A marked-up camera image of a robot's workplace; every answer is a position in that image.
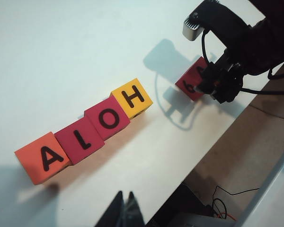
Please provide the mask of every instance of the red block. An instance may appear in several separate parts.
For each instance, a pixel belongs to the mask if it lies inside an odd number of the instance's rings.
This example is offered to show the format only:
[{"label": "red block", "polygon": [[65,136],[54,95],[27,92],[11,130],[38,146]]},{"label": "red block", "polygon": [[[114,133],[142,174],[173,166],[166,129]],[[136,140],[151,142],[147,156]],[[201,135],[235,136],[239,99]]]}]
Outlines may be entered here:
[{"label": "red block", "polygon": [[84,111],[84,116],[92,122],[103,140],[115,135],[130,123],[113,96]]},{"label": "red block", "polygon": [[176,86],[180,88],[193,101],[200,98],[203,93],[196,92],[193,88],[201,83],[202,78],[197,70],[197,67],[202,69],[207,67],[203,57],[200,57],[176,82]]},{"label": "red block", "polygon": [[73,165],[104,146],[104,141],[86,117],[56,132],[55,137]]}]

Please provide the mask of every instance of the letter block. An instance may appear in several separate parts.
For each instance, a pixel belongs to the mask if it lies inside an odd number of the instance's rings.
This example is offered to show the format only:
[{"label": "letter block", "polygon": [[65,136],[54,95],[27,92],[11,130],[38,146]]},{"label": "letter block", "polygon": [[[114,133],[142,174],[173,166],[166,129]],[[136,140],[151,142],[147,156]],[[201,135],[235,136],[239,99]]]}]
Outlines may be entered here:
[{"label": "letter block", "polygon": [[15,151],[15,154],[35,185],[70,165],[52,132]]},{"label": "letter block", "polygon": [[193,101],[200,98],[203,93],[196,92],[194,86],[201,83],[202,78],[198,72],[198,67],[206,68],[207,64],[203,57],[200,57],[176,82],[176,86],[180,88]]},{"label": "letter block", "polygon": [[73,165],[104,146],[104,141],[86,117],[56,132],[55,137]]},{"label": "letter block", "polygon": [[137,78],[113,90],[111,96],[116,98],[129,119],[136,117],[152,105],[151,98]]},{"label": "letter block", "polygon": [[84,116],[95,126],[103,140],[115,135],[130,123],[113,96],[84,111]]}]

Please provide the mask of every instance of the orange block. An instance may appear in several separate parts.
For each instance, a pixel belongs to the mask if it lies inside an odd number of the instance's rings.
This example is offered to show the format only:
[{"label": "orange block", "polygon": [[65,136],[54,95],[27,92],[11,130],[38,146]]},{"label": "orange block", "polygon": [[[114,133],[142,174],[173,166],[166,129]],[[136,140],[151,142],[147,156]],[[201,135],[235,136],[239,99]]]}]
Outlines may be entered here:
[{"label": "orange block", "polygon": [[35,185],[71,164],[52,132],[17,150],[15,154]]}]

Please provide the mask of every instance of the floor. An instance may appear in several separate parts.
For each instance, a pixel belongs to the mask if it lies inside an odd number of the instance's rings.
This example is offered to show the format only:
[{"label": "floor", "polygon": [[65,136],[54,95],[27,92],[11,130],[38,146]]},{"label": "floor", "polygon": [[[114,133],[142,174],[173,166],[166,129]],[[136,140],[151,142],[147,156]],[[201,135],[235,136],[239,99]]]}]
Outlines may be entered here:
[{"label": "floor", "polygon": [[[284,79],[270,81],[263,90],[284,90]],[[284,96],[256,96],[187,176],[184,183],[204,205],[211,204],[216,185],[230,193],[261,186],[284,152],[284,119],[272,115],[284,118]],[[230,196],[218,189],[215,197],[238,218],[255,193]]]}]

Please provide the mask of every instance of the white table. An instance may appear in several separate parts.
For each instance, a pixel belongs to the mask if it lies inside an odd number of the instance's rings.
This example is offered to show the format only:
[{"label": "white table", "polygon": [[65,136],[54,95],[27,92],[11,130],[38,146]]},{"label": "white table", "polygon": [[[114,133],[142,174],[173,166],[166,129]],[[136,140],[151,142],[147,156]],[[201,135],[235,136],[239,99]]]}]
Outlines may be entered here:
[{"label": "white table", "polygon": [[[0,0],[0,227],[96,224],[119,190],[147,222],[254,95],[195,104],[174,83],[201,55],[182,35],[193,0]],[[221,1],[254,25],[248,1]],[[206,36],[211,60],[224,46]],[[76,121],[137,77],[154,104],[105,146],[33,186],[14,151]],[[261,89],[266,75],[246,76]]]}]

